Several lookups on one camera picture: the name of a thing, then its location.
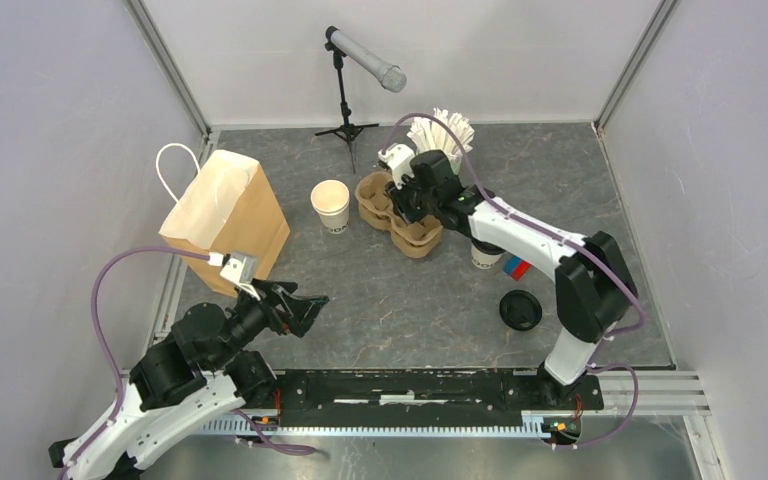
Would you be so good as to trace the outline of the white paper cup printed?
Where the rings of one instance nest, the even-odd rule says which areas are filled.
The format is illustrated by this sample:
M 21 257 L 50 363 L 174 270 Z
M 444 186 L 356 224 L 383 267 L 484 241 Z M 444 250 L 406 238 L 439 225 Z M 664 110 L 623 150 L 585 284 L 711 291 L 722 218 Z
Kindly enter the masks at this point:
M 347 229 L 350 192 L 344 183 L 338 180 L 324 180 L 312 189 L 310 200 L 329 233 L 341 234 Z

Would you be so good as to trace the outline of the black plastic cup lid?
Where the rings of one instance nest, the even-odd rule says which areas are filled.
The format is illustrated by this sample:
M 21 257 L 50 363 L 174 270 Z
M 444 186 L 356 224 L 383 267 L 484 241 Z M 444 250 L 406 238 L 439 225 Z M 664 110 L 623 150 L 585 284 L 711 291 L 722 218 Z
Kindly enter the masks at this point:
M 504 249 L 501 249 L 491 243 L 482 242 L 476 239 L 472 240 L 472 246 L 478 251 L 487 255 L 501 255 Z

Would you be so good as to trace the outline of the brown paper bag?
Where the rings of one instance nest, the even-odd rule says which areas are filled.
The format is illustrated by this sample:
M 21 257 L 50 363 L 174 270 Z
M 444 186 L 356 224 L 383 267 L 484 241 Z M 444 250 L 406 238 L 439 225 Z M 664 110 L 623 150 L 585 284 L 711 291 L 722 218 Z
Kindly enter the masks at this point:
M 257 259 L 254 277 L 268 277 L 290 228 L 258 160 L 217 149 L 173 200 L 159 229 L 170 247 L 248 254 Z

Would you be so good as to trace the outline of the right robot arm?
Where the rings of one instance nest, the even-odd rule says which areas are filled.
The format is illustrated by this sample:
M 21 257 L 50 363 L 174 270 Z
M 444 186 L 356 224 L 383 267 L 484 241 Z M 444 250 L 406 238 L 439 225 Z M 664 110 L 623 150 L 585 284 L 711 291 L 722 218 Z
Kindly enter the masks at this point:
M 465 187 L 439 151 L 414 153 L 394 144 L 378 155 L 392 181 L 385 188 L 395 212 L 407 223 L 428 216 L 475 245 L 508 252 L 546 275 L 555 286 L 559 337 L 542 364 L 540 400 L 562 408 L 578 393 L 605 334 L 630 307 L 637 289 L 616 240 L 603 231 L 590 236 L 533 218 L 478 183 Z

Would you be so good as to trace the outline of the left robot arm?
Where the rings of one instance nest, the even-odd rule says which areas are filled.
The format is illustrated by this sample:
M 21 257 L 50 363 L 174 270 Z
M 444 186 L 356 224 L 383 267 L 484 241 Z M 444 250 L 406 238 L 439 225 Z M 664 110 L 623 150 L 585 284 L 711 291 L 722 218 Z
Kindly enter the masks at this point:
M 264 331 L 303 337 L 330 299 L 301 296 L 294 282 L 252 285 L 232 308 L 200 303 L 187 310 L 86 433 L 49 446 L 60 478 L 137 479 L 208 422 L 273 400 L 277 375 L 249 344 Z

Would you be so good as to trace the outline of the brown pulp cup carrier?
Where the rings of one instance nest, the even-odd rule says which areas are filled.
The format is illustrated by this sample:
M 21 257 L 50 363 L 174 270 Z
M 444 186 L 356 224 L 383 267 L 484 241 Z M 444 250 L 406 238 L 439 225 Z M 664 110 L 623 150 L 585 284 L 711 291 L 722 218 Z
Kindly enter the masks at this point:
M 406 223 L 396 212 L 386 194 L 385 187 L 392 177 L 387 172 L 373 172 L 360 180 L 355 188 L 360 217 L 371 227 L 387 231 L 393 244 L 407 257 L 426 257 L 440 242 L 441 222 L 426 216 L 414 223 Z

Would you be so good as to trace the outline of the black microphone stand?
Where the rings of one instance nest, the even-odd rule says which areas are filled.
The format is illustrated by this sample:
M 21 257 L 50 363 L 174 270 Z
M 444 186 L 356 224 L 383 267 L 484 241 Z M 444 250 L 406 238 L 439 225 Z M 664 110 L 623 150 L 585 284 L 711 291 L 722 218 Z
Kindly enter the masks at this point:
M 356 155 L 356 148 L 354 146 L 354 142 L 357 139 L 357 137 L 365 129 L 378 127 L 379 124 L 369 123 L 369 124 L 356 125 L 351 122 L 350 117 L 352 114 L 352 110 L 349 107 L 349 104 L 346 98 L 344 76 L 343 76 L 343 69 L 345 65 L 344 58 L 346 57 L 346 55 L 342 50 L 336 47 L 330 40 L 328 40 L 325 43 L 324 48 L 326 51 L 332 54 L 332 63 L 336 71 L 337 81 L 338 81 L 338 90 L 340 95 L 339 108 L 340 108 L 342 123 L 335 128 L 316 132 L 314 136 L 322 137 L 327 135 L 334 135 L 335 137 L 343 141 L 346 144 L 349 151 L 352 173 L 355 174 L 357 172 L 357 155 Z

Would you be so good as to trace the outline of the blue toy brick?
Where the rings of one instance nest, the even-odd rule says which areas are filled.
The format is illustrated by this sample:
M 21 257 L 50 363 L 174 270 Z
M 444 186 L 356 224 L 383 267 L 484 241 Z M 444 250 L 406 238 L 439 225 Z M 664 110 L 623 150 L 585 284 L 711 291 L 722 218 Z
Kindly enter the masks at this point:
M 521 276 L 522 275 L 521 267 L 520 267 L 521 264 L 522 264 L 521 259 L 519 259 L 518 257 L 512 257 L 504 265 L 503 271 L 511 277 Z

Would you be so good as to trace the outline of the grey microphone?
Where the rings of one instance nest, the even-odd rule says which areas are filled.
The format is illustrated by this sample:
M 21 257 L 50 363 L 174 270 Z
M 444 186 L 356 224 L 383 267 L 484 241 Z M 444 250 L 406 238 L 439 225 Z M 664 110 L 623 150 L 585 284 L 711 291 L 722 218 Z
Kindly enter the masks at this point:
M 337 27 L 329 26 L 325 37 L 328 44 L 360 65 L 385 90 L 400 93 L 406 87 L 407 76 L 398 65 L 383 60 Z

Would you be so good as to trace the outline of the red toy brick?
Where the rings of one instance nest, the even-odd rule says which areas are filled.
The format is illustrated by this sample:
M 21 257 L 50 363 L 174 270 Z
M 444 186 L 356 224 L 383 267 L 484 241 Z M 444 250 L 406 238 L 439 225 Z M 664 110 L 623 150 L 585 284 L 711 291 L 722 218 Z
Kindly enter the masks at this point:
M 515 281 L 519 281 L 531 268 L 531 265 L 528 262 L 520 261 L 512 270 L 510 273 L 510 276 Z

